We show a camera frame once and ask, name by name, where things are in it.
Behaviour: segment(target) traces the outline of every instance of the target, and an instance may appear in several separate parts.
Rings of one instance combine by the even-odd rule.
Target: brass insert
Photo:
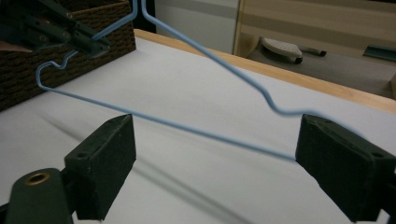
[[[46,181],[48,178],[50,178],[50,174],[49,173],[37,173],[37,174],[29,176],[25,180],[25,184],[29,185],[29,186],[41,184],[44,181]]]

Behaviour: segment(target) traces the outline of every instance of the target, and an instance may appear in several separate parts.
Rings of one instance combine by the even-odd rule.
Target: wooden table edge
[[[139,29],[134,29],[134,35],[136,37],[154,43],[165,45],[167,47],[202,55],[200,52],[198,52],[196,49],[192,48],[191,46],[187,45],[186,43],[167,36],[156,35]],[[308,88],[313,91],[319,91],[325,94],[329,94],[331,96],[348,100],[350,102],[354,102],[360,105],[366,105],[378,110],[383,110],[389,113],[396,114],[396,101],[392,99],[374,95],[365,91],[354,90],[349,87],[334,84],[314,77],[304,76],[268,64],[253,62],[245,58],[237,57],[213,49],[212,52],[216,53],[218,56],[220,56],[220,58],[222,58],[223,60],[234,66],[244,68],[249,71],[262,74],[264,76],[273,77],[282,81],[286,81],[291,84]]]

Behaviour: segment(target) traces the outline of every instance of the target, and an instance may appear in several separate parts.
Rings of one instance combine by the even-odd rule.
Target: white table surface
[[[60,89],[294,154],[300,118],[274,114],[206,58],[136,42],[136,51]],[[396,154],[395,115],[247,73],[280,105],[315,108]],[[22,175],[63,169],[70,150],[118,115],[51,92],[0,113],[0,203]],[[138,118],[134,131],[137,161],[104,223],[350,223],[297,163]]]

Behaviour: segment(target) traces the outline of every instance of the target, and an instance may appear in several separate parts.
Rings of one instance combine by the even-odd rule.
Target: light blue wire hanger
[[[259,91],[262,96],[264,97],[265,101],[267,102],[267,104],[280,116],[284,116],[284,117],[298,117],[301,116],[302,114],[309,114],[309,115],[314,115],[314,116],[318,116],[318,117],[322,117],[325,119],[329,119],[329,116],[325,116],[322,115],[321,113],[314,111],[314,110],[286,110],[286,109],[282,109],[280,107],[278,107],[274,100],[272,99],[270,93],[267,91],[267,89],[265,89],[260,83],[256,82],[255,80],[253,80],[252,78],[248,77],[247,75],[245,75],[244,73],[242,73],[239,69],[233,67],[232,65],[226,63],[225,61],[223,61],[220,57],[218,57],[217,55],[215,55],[214,53],[210,52],[209,50],[205,49],[204,47],[202,47],[201,45],[199,45],[198,43],[192,41],[191,39],[189,39],[188,37],[186,37],[185,35],[183,35],[182,33],[180,33],[179,31],[173,29],[172,27],[170,27],[169,25],[163,23],[162,21],[159,21],[158,19],[150,16],[147,12],[147,7],[146,7],[146,0],[141,0],[141,4],[142,4],[142,12],[143,12],[143,16],[146,18],[146,20],[152,22],[153,24],[157,25],[157,27],[164,29],[165,31],[169,32],[170,34],[176,36],[177,38],[179,38],[180,40],[186,42],[187,44],[191,45],[192,47],[194,47],[195,49],[199,50],[200,52],[202,52],[205,56],[207,56],[208,58],[210,58],[211,60],[215,61],[216,63],[220,64],[221,66],[223,66],[225,69],[227,69],[228,71],[230,71],[232,74],[236,75],[237,77],[241,78],[243,81],[245,81],[248,85],[250,85],[252,88],[254,88],[255,90]],[[137,11],[138,11],[138,4],[137,4],[137,0],[132,0],[132,6],[133,6],[133,12],[125,17],[123,17],[122,19],[114,22],[113,24],[109,25],[106,29],[104,29],[103,31],[99,32],[97,35],[95,35],[92,39],[93,40],[98,40],[102,37],[104,37],[105,35],[110,34],[111,32],[117,30],[118,28],[120,28],[122,25],[124,25],[125,23],[134,20],[134,18],[137,15]],[[166,119],[161,119],[161,118],[156,118],[153,117],[151,115],[147,115],[144,113],[140,113],[137,111],[133,111],[131,109],[128,108],[124,108],[124,107],[120,107],[120,106],[116,106],[116,105],[111,105],[105,102],[101,102],[98,100],[94,100],[94,99],[90,99],[84,96],[80,96],[80,95],[76,95],[74,93],[70,93],[70,92],[66,92],[66,91],[60,91],[57,89],[53,89],[50,87],[46,87],[41,83],[41,71],[42,69],[44,69],[45,67],[48,66],[55,66],[58,69],[65,69],[67,66],[67,62],[68,60],[73,57],[74,55],[76,55],[78,52],[75,50],[70,51],[69,53],[67,53],[64,56],[64,60],[62,62],[62,64],[57,64],[54,61],[50,61],[50,62],[46,62],[43,63],[41,65],[39,65],[35,71],[35,79],[37,82],[37,85],[44,91],[52,91],[52,92],[56,92],[65,96],[69,96],[69,97],[73,97],[91,104],[95,104],[95,105],[101,105],[110,109],[114,109],[117,111],[120,111],[122,113],[127,113],[127,114],[132,114],[136,117],[139,117],[141,119],[147,119],[147,120],[151,120],[157,123],[161,123],[163,125],[166,126],[170,126],[185,132],[189,132],[189,133],[195,133],[207,138],[211,138],[211,139],[215,139],[218,140],[220,142],[224,142],[224,143],[228,143],[234,146],[238,146],[238,147],[243,147],[249,150],[253,150],[256,152],[260,152],[263,153],[265,155],[268,156],[272,156],[284,161],[292,161],[295,162],[295,157],[293,155],[289,155],[289,154],[285,154],[282,153],[280,151],[277,150],[272,150],[266,147],[261,147],[261,146],[256,146],[256,145],[252,145],[250,143],[246,143],[243,141],[239,141],[239,140],[235,140],[232,139],[231,137],[227,137],[227,136],[222,136],[216,133],[209,133],[207,131],[203,131],[203,130],[199,130],[196,128],[192,128],[183,124],[179,124],[179,123],[175,123],[173,121],[169,121]]]

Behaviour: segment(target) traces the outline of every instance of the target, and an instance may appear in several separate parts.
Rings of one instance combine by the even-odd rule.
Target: woven basket
[[[106,3],[109,5],[75,11],[74,18],[101,31],[131,11],[127,1]],[[108,35],[107,39],[110,41],[111,50],[101,57],[91,59],[79,53],[69,60],[64,70],[52,66],[43,69],[43,84],[57,87],[136,49],[134,27],[131,22]],[[62,47],[43,49],[35,53],[0,51],[0,111],[43,92],[35,83],[35,70],[47,61],[61,63],[64,55],[70,50],[68,47]]]

